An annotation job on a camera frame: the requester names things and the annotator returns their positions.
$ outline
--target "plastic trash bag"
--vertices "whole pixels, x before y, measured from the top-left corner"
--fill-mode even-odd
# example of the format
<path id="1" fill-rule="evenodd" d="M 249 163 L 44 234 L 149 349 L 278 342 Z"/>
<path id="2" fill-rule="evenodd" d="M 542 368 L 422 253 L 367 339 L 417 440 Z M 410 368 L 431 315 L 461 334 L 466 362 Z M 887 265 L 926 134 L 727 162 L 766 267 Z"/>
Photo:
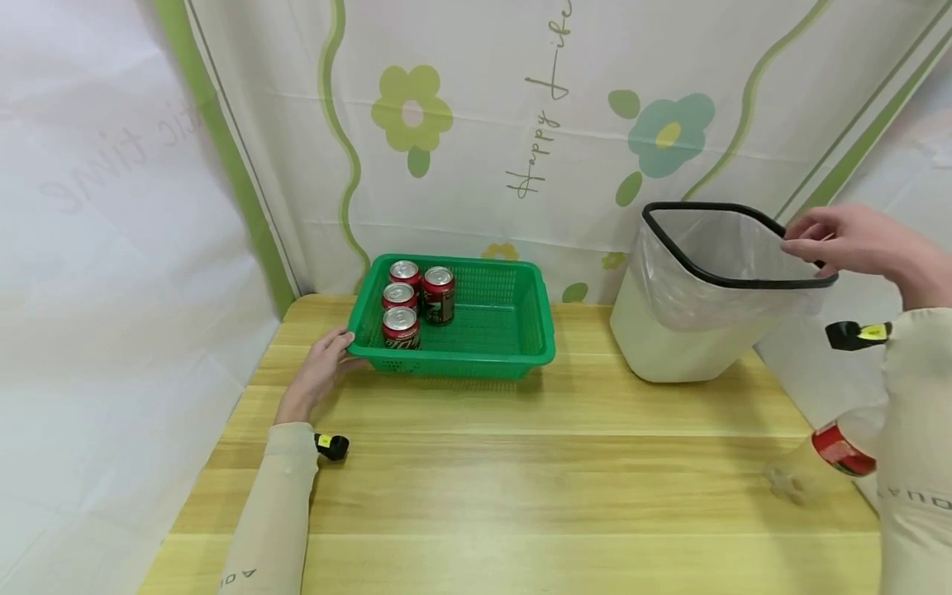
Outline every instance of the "plastic trash bag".
<path id="1" fill-rule="evenodd" d="M 731 203 L 651 203 L 642 212 L 632 276 L 657 322 L 680 331 L 816 314 L 839 275 L 781 251 L 783 226 Z"/>

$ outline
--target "green plastic basket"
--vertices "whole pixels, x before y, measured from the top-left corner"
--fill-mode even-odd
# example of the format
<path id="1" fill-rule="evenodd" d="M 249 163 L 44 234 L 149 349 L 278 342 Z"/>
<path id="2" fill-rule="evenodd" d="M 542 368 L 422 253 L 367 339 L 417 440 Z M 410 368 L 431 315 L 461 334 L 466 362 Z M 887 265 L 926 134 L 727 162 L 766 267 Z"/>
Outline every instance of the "green plastic basket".
<path id="1" fill-rule="evenodd" d="M 444 266 L 456 277 L 456 313 L 442 327 L 420 321 L 420 349 L 387 349 L 381 324 L 390 265 L 411 260 L 424 272 Z M 552 312 L 542 272 L 531 263 L 420 254 L 373 261 L 350 313 L 348 351 L 377 371 L 427 376 L 519 379 L 555 357 Z"/>

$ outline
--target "white trash bin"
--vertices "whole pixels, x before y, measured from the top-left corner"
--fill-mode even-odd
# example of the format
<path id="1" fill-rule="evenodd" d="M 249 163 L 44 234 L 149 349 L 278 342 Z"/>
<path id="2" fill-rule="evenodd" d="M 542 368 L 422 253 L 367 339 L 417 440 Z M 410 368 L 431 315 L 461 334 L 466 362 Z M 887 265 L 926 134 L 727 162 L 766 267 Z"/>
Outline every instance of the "white trash bin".
<path id="1" fill-rule="evenodd" d="M 642 211 L 610 325 L 639 377 L 711 380 L 787 313 L 815 314 L 838 275 L 780 249 L 783 226 L 730 203 L 651 203 Z"/>

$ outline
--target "red bottle label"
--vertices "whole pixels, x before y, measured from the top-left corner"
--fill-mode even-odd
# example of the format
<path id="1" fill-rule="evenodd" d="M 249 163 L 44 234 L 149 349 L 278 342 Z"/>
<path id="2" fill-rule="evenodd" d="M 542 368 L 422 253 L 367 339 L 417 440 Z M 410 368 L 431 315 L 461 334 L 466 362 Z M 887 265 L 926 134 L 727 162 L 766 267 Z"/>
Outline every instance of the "red bottle label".
<path id="1" fill-rule="evenodd" d="M 812 441 L 817 454 L 846 475 L 865 477 L 876 470 L 876 459 L 849 444 L 836 422 L 813 432 Z"/>

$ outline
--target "yellow sticker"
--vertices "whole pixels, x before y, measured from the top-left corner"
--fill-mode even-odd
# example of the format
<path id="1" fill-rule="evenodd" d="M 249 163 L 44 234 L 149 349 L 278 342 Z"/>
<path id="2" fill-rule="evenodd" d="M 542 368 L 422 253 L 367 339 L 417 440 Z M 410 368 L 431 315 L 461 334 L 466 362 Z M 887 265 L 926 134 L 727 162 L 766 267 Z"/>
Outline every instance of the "yellow sticker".
<path id="1" fill-rule="evenodd" d="M 883 341 L 889 337 L 889 333 L 886 325 L 869 325 L 861 328 L 858 336 L 866 341 Z"/>

